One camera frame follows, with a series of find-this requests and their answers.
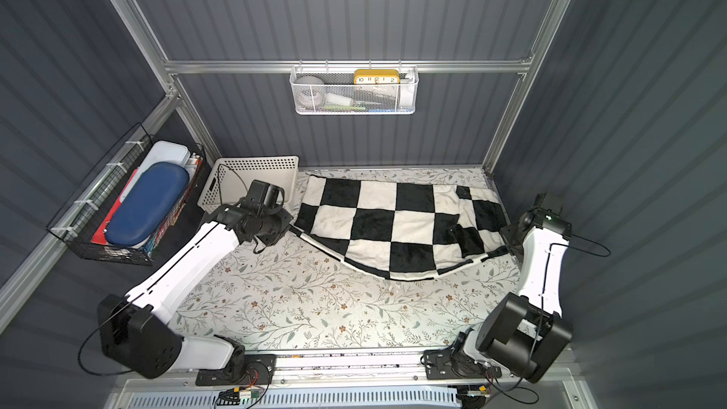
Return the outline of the black white checkered pillowcase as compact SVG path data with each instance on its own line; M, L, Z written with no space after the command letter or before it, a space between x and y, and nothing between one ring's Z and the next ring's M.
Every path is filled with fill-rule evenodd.
M313 175L293 231L361 272L422 281L505 255L506 224L487 187Z

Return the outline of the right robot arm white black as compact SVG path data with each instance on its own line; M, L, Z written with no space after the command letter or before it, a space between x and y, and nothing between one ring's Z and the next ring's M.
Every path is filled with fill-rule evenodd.
M449 366L458 377L486 376L498 363L539 382L573 336L560 306L560 269L572 225L560 217L562 197L537 195L518 223L501 229L507 250L522 264L519 286L476 329L459 335Z

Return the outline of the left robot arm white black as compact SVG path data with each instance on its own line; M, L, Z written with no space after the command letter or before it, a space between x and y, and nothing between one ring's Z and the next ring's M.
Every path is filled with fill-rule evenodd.
M98 305L103 355L147 379L195 370L199 386L237 384L247 373L245 348L230 338L185 337L170 327L191 290L244 242L272 246L291 227L282 187L255 180L236 204L221 204L193 238L124 297Z

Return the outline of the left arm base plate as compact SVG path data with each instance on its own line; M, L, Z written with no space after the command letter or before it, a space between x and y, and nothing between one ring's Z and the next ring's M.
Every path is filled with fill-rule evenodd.
M201 369L197 386L268 386L276 369L276 355L252 354L233 357L224 368Z

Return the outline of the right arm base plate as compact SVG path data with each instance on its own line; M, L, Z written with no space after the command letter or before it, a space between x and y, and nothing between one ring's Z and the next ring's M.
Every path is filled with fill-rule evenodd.
M454 379L499 379L503 373L501 367L481 364L469 356L455 352L450 348L444 350L426 350L420 357L426 377L430 381Z

